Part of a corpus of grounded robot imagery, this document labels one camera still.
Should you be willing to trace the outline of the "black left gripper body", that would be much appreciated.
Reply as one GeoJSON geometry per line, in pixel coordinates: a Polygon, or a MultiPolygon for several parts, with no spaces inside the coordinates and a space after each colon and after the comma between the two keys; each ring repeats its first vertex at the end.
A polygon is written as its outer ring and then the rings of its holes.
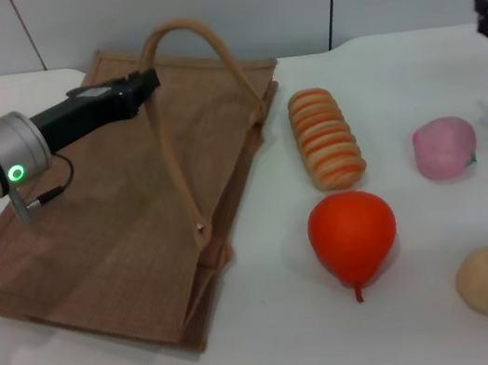
{"type": "Polygon", "coordinates": [[[51,153],[57,153],[97,128],[129,120],[138,113],[135,78],[109,80],[69,91],[66,100],[31,117],[51,153]]]}

